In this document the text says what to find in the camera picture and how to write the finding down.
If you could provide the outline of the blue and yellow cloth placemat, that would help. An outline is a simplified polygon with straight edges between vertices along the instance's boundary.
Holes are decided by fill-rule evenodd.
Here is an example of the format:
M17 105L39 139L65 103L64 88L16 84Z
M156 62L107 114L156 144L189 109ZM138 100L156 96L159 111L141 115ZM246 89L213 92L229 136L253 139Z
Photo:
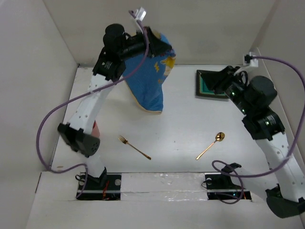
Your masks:
M176 53L173 49L164 54L147 57L142 66L125 80L137 105L146 112L163 111L162 84L175 65Z

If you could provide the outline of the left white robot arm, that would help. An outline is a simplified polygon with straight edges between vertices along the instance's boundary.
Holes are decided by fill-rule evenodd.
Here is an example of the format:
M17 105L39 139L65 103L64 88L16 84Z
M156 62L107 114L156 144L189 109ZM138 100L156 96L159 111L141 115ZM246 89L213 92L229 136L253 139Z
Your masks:
M114 87L113 82L125 82L137 104L147 112L163 111L162 84L175 64L175 52L168 39L150 27L146 33L134 36L120 24L106 27L104 47L92 71L88 95L66 124L60 123L58 132L70 148L85 157L90 184L95 189L106 185L106 168L98 148L99 136L93 133L96 117Z

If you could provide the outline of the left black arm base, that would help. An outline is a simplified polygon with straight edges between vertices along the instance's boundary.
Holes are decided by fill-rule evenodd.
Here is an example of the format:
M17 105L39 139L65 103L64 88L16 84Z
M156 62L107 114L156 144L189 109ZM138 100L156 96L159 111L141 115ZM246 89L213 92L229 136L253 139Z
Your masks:
M96 183L91 178L88 178L84 186L85 173L81 172L75 176L78 181L78 188L76 192L77 200L104 200L116 201L121 199L121 173L108 173L102 184Z

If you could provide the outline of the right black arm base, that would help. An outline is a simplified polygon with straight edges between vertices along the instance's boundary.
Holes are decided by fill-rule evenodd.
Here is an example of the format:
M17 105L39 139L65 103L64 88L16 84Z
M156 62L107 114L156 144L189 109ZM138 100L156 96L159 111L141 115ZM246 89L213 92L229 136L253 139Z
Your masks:
M208 200L219 200L226 204L234 203L239 198L252 200L250 191L244 189L242 193L239 185L235 185L230 177L219 172L205 172L201 186L206 190Z

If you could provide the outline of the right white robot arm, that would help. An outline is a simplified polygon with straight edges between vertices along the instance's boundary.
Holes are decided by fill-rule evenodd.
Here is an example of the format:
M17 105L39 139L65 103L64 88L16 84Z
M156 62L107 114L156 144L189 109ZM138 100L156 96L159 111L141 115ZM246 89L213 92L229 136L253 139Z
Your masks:
M214 94L225 94L243 114L242 122L261 148L269 171L250 174L238 163L225 164L217 172L226 188L239 185L261 199L279 218L298 216L305 211L305 175L289 145L285 127L270 104L277 97L273 82L261 75L242 80L245 70L227 66L216 71L198 70L197 82Z

